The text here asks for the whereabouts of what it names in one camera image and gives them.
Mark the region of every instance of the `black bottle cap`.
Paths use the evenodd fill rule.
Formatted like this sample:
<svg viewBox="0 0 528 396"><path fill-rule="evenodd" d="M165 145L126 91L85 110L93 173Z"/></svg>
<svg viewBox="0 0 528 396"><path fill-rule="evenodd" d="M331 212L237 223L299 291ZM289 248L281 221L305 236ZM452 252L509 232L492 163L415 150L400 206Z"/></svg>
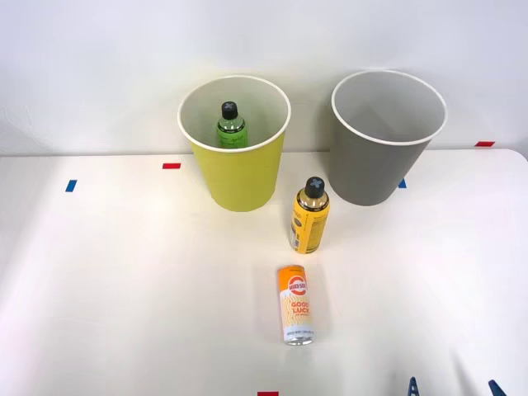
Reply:
<svg viewBox="0 0 528 396"><path fill-rule="evenodd" d="M304 193L310 198L321 198L324 194L324 181L321 177L310 177L306 181Z"/></svg>
<svg viewBox="0 0 528 396"><path fill-rule="evenodd" d="M234 101L227 101L222 105L222 118L224 120L234 120L238 117L237 104Z"/></svg>

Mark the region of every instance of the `yellow bin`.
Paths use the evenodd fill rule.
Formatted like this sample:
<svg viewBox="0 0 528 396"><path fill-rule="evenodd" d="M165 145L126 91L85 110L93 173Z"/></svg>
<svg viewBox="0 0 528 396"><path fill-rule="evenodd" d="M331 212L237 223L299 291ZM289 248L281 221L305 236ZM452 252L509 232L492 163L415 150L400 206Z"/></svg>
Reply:
<svg viewBox="0 0 528 396"><path fill-rule="evenodd" d="M246 121L246 148L219 146L216 124L225 101L237 103L238 112ZM178 124L191 141L205 182L218 205L247 212L270 200L290 114L290 101L277 85L251 76L215 79L183 100L178 109Z"/></svg>

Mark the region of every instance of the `gray paper cup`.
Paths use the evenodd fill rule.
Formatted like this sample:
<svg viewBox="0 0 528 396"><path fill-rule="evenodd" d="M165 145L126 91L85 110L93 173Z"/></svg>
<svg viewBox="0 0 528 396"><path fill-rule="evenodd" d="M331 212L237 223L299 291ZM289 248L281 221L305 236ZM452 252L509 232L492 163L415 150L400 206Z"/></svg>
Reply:
<svg viewBox="0 0 528 396"><path fill-rule="evenodd" d="M329 181L343 199L377 205L398 187L447 121L442 96L406 73L368 70L333 90Z"/></svg>

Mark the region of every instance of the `silver can bottom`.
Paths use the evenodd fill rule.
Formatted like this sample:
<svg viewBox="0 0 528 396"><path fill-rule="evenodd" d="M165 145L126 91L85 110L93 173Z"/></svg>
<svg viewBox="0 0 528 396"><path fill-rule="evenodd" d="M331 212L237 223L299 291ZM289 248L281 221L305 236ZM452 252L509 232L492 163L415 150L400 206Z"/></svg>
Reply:
<svg viewBox="0 0 528 396"><path fill-rule="evenodd" d="M313 338L311 337L293 337L286 341L286 344L288 345L308 345L314 342Z"/></svg>

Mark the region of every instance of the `orange can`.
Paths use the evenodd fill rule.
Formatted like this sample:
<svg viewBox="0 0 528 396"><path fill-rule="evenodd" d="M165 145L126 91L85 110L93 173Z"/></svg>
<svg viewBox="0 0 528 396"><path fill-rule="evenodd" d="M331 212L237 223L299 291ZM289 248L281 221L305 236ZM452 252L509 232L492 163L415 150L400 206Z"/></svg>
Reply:
<svg viewBox="0 0 528 396"><path fill-rule="evenodd" d="M314 340L308 286L302 266L283 266L277 272L284 342L307 345Z"/></svg>

